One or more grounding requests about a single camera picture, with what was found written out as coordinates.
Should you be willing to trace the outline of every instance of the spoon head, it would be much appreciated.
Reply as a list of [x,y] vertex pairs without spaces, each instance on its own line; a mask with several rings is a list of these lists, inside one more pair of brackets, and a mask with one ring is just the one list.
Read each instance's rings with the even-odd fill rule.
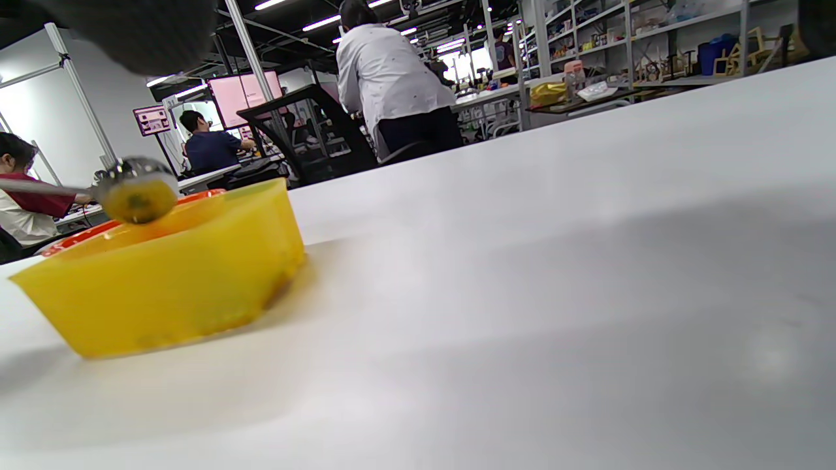
[[132,156],[108,169],[95,193],[114,220],[145,224],[165,216],[177,204],[177,178],[157,160]]

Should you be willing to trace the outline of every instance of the red shirt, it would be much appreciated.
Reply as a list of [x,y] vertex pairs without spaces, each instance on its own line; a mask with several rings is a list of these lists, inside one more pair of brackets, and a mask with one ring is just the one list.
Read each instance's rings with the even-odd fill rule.
[[[7,180],[37,181],[43,184],[48,184],[23,173],[4,173],[0,174],[0,178]],[[75,202],[74,196],[13,191],[6,191],[6,194],[8,194],[8,196],[11,197],[24,211],[46,214],[56,218],[66,216],[67,212]]]

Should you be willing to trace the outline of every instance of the blue container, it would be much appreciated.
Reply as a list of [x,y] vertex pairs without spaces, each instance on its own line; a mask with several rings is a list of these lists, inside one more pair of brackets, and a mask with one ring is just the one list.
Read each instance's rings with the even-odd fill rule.
[[722,57],[724,51],[728,57],[728,55],[732,53],[732,49],[734,49],[735,44],[737,44],[737,38],[730,34],[723,34],[719,38],[712,39],[710,43],[700,44],[697,51],[699,54],[698,59],[702,68],[702,74],[713,75],[714,60]]

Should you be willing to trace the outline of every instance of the computer screen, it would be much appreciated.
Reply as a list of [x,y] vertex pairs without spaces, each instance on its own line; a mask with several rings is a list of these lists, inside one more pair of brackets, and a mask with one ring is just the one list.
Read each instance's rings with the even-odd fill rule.
[[[278,82],[276,72],[270,71],[264,74],[267,76],[270,91],[273,92],[273,98],[281,97],[282,87]],[[237,114],[238,111],[248,110],[267,102],[253,74],[218,77],[209,79],[208,83],[225,129],[235,129],[247,123]]]

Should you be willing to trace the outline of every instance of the white shirt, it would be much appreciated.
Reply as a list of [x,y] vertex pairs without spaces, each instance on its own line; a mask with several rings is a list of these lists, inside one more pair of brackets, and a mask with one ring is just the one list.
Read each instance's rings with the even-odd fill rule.
[[349,113],[363,111],[378,158],[389,155],[377,130],[383,119],[430,113],[456,97],[418,57],[400,32],[382,24],[349,30],[337,48],[339,100]]
[[0,190],[0,227],[27,247],[57,237],[51,216],[24,211],[6,192]]

